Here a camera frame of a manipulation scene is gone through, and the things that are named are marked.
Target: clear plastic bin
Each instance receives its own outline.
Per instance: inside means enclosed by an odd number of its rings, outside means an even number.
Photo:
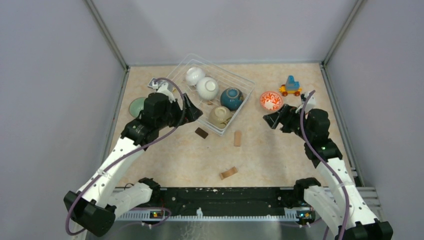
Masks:
[[[202,68],[207,77],[212,77],[218,82],[219,93],[215,99],[211,101],[203,100],[199,97],[195,86],[187,85],[187,82],[185,81],[186,72],[192,67]],[[203,111],[203,115],[198,119],[198,121],[219,135],[223,135],[234,119],[236,119],[237,114],[240,111],[243,111],[243,106],[249,100],[249,97],[255,88],[255,83],[253,81],[227,71],[222,67],[192,53],[187,55],[184,60],[182,60],[182,62],[171,71],[167,78],[174,81],[181,88],[183,93],[187,93],[193,104]],[[225,128],[220,129],[209,123],[208,117],[214,107],[221,106],[220,97],[223,91],[227,88],[238,88],[243,93],[244,101],[237,111],[231,112],[231,120]]]

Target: blue toy figure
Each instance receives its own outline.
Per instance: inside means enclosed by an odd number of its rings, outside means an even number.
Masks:
[[[286,91],[297,91],[301,85],[298,81],[295,81],[295,77],[292,75],[289,75],[287,78],[287,81],[285,82],[285,90]]]

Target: white bowl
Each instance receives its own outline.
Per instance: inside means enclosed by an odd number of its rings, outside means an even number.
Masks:
[[[217,97],[220,88],[215,79],[207,76],[196,84],[196,90],[202,99],[210,101]]]
[[[191,67],[185,74],[185,80],[189,86],[196,85],[202,78],[206,76],[205,71],[198,66]]]

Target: gray wall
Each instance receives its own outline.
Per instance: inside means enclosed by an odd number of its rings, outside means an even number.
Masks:
[[[321,61],[354,0],[94,0],[129,65]]]
[[[122,76],[83,1],[0,1],[0,239],[68,238]]]
[[[329,65],[365,181],[397,239],[423,238],[423,11],[422,0],[368,1]]]

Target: orange patterned bowl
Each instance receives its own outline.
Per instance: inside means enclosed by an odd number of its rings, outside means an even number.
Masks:
[[[283,106],[283,98],[275,91],[266,91],[260,95],[260,105],[270,111],[277,111]]]

